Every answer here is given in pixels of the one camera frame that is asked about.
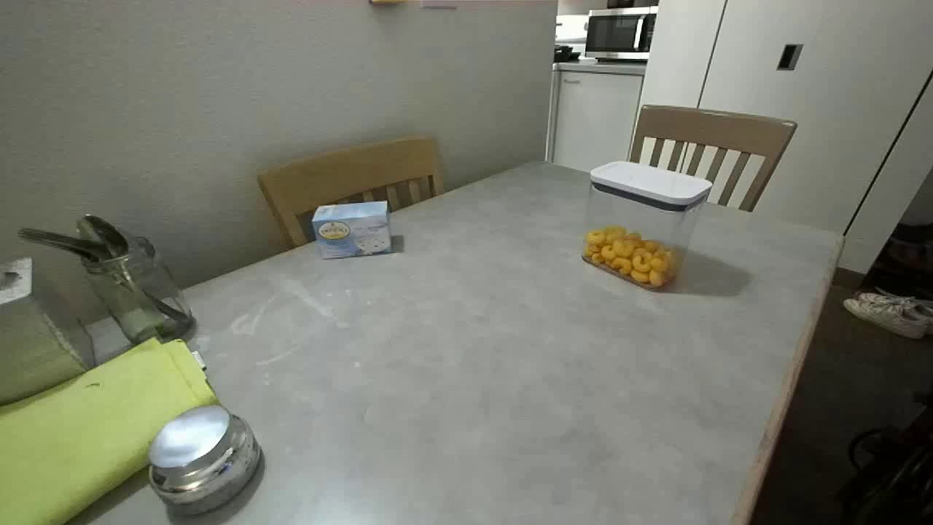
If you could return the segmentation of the white container lid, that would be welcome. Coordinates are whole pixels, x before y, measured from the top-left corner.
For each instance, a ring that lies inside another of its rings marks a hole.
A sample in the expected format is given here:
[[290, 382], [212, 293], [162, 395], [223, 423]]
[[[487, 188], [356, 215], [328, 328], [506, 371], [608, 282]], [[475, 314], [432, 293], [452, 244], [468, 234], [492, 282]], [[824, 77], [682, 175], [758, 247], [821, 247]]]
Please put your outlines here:
[[703, 178], [630, 159], [599, 162], [588, 172], [588, 180], [602, 193], [617, 193], [672, 209], [703, 203], [712, 193], [712, 184]]

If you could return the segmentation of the light blue tissue box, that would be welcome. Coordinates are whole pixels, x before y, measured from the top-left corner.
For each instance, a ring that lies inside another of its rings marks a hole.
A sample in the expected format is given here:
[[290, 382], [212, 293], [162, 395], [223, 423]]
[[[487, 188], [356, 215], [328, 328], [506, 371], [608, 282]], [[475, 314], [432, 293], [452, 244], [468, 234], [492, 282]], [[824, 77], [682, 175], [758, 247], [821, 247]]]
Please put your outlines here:
[[321, 203], [312, 215], [312, 234], [328, 258], [384, 254], [391, 247], [388, 203]]

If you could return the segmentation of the clear plastic container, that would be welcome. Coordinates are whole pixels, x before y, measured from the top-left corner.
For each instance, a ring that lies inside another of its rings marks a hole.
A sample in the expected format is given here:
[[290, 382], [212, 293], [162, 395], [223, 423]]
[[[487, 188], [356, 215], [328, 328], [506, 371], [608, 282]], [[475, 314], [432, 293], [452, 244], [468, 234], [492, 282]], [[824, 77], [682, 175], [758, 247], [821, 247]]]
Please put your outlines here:
[[696, 220], [694, 207], [669, 207], [592, 184], [579, 257], [639, 289], [669, 289]]

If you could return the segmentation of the yellow snacks in container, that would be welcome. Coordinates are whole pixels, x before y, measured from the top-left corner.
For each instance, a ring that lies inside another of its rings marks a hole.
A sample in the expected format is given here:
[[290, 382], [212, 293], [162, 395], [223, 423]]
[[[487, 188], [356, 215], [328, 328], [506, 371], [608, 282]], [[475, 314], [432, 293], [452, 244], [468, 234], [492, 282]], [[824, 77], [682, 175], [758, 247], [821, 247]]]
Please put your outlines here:
[[672, 247], [615, 223], [582, 235], [582, 258], [640, 289], [665, 289], [677, 276]]

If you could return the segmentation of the microwave oven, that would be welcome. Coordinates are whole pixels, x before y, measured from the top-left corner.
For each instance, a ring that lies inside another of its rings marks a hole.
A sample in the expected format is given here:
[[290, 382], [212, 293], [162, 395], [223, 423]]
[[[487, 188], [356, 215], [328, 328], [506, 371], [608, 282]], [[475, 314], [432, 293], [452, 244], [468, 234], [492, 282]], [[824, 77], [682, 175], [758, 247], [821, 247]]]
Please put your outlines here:
[[592, 9], [586, 19], [586, 53], [598, 57], [646, 57], [659, 9]]

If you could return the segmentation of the wooden chair at table end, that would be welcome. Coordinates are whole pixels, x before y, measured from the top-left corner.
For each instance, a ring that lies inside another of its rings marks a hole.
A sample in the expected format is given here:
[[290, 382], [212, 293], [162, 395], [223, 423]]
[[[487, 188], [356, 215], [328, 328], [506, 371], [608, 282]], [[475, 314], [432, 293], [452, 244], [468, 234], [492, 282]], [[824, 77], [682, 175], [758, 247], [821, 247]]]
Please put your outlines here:
[[645, 104], [636, 120], [630, 156], [709, 184], [722, 178], [716, 200], [729, 207], [738, 197], [738, 209], [752, 213], [792, 134], [796, 123], [777, 115]]

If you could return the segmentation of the green folded cloth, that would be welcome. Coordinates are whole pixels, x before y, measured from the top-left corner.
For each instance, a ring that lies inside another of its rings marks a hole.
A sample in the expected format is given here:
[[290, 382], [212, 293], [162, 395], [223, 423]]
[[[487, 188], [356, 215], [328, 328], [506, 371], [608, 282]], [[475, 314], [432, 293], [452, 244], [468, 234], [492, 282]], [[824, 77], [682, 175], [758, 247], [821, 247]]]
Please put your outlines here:
[[0, 407], [0, 525], [64, 525], [145, 467], [152, 438], [215, 391], [184, 341], [145, 341]]

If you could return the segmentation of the white shoe on floor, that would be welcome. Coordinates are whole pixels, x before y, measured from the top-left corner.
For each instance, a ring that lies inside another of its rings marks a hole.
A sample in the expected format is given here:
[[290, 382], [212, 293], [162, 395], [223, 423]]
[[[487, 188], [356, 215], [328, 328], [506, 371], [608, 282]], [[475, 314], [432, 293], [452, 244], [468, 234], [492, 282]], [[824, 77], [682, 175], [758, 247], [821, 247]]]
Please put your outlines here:
[[881, 290], [856, 290], [841, 301], [841, 306], [869, 324], [878, 324], [903, 337], [924, 337], [933, 336], [933, 304], [900, 298], [900, 293], [881, 293]]

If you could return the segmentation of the wooden chair by wall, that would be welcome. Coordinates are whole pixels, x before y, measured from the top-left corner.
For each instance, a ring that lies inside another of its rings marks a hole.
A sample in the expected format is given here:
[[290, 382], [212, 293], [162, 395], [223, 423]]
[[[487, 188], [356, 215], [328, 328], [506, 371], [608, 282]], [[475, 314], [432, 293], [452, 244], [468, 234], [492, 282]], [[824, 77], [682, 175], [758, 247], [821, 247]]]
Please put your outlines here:
[[433, 137], [392, 137], [317, 152], [270, 168], [258, 188], [287, 247], [314, 238], [321, 203], [384, 200], [403, 209], [443, 193], [443, 159]]

